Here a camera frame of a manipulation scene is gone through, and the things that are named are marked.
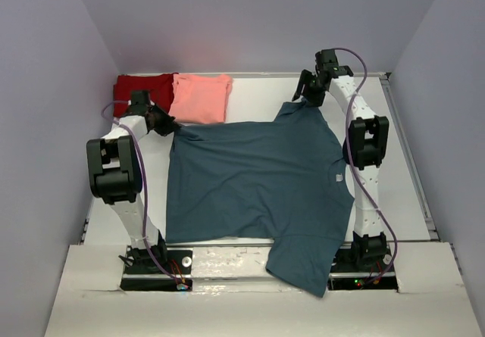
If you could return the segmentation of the blue t-shirt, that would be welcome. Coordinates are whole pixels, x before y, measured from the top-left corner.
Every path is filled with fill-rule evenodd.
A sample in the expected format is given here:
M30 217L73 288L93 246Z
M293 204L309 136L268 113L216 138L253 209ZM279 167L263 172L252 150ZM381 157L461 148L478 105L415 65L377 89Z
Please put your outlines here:
M184 126L167 178L166 239L271 239L267 271L326 292L354 199L341 145L318 108L284 103L270 122Z

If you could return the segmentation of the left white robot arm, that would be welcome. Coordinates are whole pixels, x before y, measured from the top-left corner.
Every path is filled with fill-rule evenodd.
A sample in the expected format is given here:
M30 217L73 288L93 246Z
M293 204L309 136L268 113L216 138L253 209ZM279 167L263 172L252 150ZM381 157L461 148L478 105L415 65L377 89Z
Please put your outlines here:
M121 260L128 267L157 268L171 279L177 277L164 266L169 262L167 246L159 228L148 215L147 172L139 140L151 132L167 136L180 125L151 101L147 89L134 90L121 117L108 117L114 128L86 143L89 187L118 215L130 237L131 254Z

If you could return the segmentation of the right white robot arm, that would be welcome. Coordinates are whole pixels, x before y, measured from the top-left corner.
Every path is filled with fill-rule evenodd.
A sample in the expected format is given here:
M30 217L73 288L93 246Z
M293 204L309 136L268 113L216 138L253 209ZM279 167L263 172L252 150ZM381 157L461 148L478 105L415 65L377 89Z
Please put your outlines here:
M355 83L351 68L338 62L338 48L323 49L315 54L315 69L300 73L293 100L304 98L320 107L325 95L337 101L345 115L343 157L349 165L354 183L355 224L348 254L339 261L354 264L357 270L382 276L390 269L390 249L384 230L390 225L377 204L379 170L386 155L390 121L377 115L360 91L368 78Z

